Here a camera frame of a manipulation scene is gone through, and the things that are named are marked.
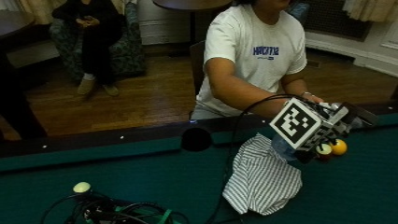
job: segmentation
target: wooden floor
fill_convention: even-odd
[[[49,135],[188,120],[196,103],[191,61],[190,57],[168,57],[168,48],[146,47],[147,75],[118,82],[119,97],[108,96],[100,87],[90,97],[78,95],[78,86],[71,82],[59,59],[30,69],[34,72],[25,78],[46,81],[26,94]],[[305,69],[309,88],[328,102],[363,104],[389,99],[398,83],[397,77],[357,67],[349,58],[325,52],[309,51],[308,57],[312,61]],[[19,139],[3,118],[0,128],[10,140]]]

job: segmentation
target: white baseboard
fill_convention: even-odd
[[[398,59],[396,58],[311,39],[307,40],[307,47],[351,56],[355,58],[353,63],[357,66],[368,67],[372,70],[398,77]]]
[[[184,43],[190,41],[190,24],[176,21],[143,21],[140,22],[142,38],[144,45],[167,43]]]

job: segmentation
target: striped cloth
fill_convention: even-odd
[[[223,196],[240,214],[271,215],[297,194],[301,172],[279,156],[260,133],[242,146]]]

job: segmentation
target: pool table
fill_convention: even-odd
[[[257,133],[272,137],[269,120],[243,118],[230,149],[238,118],[208,119],[25,140],[2,145],[2,223],[41,223],[54,202],[72,194],[79,182],[107,196],[151,202],[203,224],[220,201],[216,223],[398,223],[398,105],[363,105],[379,115],[377,127],[345,139],[349,151],[328,162],[291,161],[301,170],[303,188],[269,216],[242,217],[220,198],[230,153]],[[188,130],[203,130],[212,145],[187,146]],[[64,223],[74,201],[56,206],[46,223]]]

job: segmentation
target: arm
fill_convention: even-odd
[[[296,74],[287,75],[281,79],[281,86],[283,86],[284,91],[289,94],[303,96],[308,100],[311,100],[316,103],[324,102],[324,100],[320,97],[317,97],[312,94],[304,94],[305,92],[309,92],[304,77],[305,77],[304,72],[299,72]]]
[[[66,21],[76,21],[79,19],[76,0],[67,0],[67,2],[52,11],[52,17]]]
[[[257,101],[275,94],[235,76],[236,65],[224,58],[214,58],[206,64],[212,93],[228,106],[246,110]],[[287,100],[273,100],[256,106],[251,112],[272,118],[280,112]]]
[[[98,1],[96,8],[98,13],[92,15],[92,17],[95,17],[100,23],[114,22],[120,19],[122,15],[111,0]]]

